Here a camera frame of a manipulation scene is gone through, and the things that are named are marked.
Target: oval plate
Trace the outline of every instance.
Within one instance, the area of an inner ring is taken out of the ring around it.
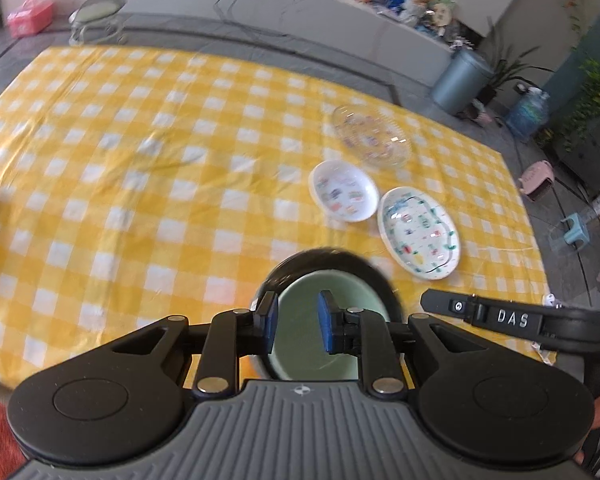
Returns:
[[[414,276],[442,280],[460,261],[452,219],[432,197],[413,187],[396,187],[378,206],[378,227],[391,256]]]

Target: gray floor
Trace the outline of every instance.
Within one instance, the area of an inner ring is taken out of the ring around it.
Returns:
[[[67,44],[65,23],[57,22],[43,34],[22,40],[12,40],[0,28],[0,94],[42,50]],[[545,158],[535,144],[515,140],[506,127],[492,124],[483,129],[448,115],[429,99],[423,85],[315,43],[227,23],[169,16],[127,16],[125,27],[127,44],[252,60],[330,80],[400,105],[499,151],[513,178],[519,177],[531,163]],[[595,278],[600,272],[600,226],[592,230],[590,245],[578,254],[558,259],[546,241],[550,228],[586,204],[576,182],[568,174],[557,168],[557,176],[560,182],[541,200],[537,203],[525,201],[547,280],[552,292],[563,301],[578,306],[600,306],[600,291],[595,290]]]

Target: blue water bottle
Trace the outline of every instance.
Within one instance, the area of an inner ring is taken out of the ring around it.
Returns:
[[[513,136],[527,142],[549,120],[549,94],[530,88],[504,119]]]

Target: table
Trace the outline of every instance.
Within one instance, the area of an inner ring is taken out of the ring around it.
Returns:
[[[375,219],[326,220],[309,196],[316,164],[357,162],[330,126],[346,103],[411,137],[403,168],[371,173],[379,190],[424,190],[456,222],[461,261],[435,285],[539,301],[538,246],[497,152],[348,88],[250,62],[52,48],[0,97],[0,381],[15,386],[169,314],[209,322],[248,306],[277,263],[318,246],[366,256],[405,313],[418,311],[430,283],[392,260]]]

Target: blue gripper pad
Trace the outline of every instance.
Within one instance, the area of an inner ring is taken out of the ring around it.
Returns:
[[[331,313],[329,305],[322,293],[318,294],[318,322],[322,333],[322,344],[327,354],[333,351],[333,328],[331,326]]]
[[[267,345],[267,354],[273,350],[273,341],[276,337],[276,328],[278,327],[278,295],[273,298],[273,303],[267,314],[264,323],[264,337]]]

